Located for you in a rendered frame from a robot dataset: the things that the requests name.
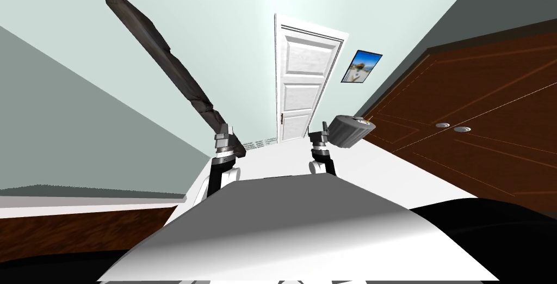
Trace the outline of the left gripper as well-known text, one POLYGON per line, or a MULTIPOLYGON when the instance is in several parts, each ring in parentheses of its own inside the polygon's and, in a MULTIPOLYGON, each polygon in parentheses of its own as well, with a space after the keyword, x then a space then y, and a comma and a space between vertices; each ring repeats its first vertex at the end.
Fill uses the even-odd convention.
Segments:
POLYGON ((224 158, 231 155, 243 158, 246 155, 246 149, 233 133, 233 128, 226 123, 222 124, 215 134, 215 148, 216 158, 224 158))

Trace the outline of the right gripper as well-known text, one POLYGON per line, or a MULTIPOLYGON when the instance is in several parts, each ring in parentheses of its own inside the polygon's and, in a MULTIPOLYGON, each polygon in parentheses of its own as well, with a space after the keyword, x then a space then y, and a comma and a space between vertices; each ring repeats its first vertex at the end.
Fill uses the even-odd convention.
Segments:
POLYGON ((308 134, 312 145, 325 145, 328 142, 329 130, 326 121, 322 122, 322 131, 311 132, 308 134))

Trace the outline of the grey round knob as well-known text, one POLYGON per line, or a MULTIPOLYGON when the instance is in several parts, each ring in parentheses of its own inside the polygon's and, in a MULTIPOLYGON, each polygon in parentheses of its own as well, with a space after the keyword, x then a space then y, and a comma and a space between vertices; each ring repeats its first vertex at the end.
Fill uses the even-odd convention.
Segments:
POLYGON ((328 141, 336 147, 349 149, 375 128, 372 122, 362 117, 338 115, 328 126, 328 141))

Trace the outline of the white panelled door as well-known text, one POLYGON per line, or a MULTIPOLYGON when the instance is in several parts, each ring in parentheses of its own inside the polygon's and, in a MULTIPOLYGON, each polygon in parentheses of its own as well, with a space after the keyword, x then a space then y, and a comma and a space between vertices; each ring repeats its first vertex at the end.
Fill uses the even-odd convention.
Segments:
POLYGON ((303 138, 349 34, 275 14, 277 143, 303 138))

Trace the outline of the framed blue picture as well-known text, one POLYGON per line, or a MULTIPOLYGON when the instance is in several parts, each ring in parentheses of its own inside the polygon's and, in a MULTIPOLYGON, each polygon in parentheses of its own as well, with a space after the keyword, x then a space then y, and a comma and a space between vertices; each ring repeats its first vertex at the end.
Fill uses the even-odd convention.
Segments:
POLYGON ((363 83, 382 56, 382 54, 357 50, 341 82, 363 83))

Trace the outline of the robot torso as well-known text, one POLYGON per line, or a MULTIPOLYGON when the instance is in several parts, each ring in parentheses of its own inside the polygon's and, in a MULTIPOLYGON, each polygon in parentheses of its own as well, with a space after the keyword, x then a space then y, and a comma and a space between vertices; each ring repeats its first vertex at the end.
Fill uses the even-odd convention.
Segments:
POLYGON ((235 181, 101 281, 494 280, 434 224, 330 174, 235 181))

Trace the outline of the dark grey long slab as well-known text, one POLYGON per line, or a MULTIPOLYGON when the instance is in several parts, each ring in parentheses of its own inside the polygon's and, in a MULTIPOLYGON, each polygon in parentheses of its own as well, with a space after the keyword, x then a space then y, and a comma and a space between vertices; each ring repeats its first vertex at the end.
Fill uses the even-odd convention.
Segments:
POLYGON ((154 23, 128 0, 105 2, 205 122, 215 133, 221 133, 224 130, 222 126, 226 124, 225 120, 214 109, 206 93, 185 66, 172 55, 170 46, 154 23))

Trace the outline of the brown wooden cupboard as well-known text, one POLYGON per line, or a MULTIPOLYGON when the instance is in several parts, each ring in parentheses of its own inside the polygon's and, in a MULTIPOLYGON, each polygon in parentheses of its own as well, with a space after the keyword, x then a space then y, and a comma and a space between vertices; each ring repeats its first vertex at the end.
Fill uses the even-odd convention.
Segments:
POLYGON ((366 141, 474 196, 557 213, 557 18, 427 48, 364 117, 366 141))

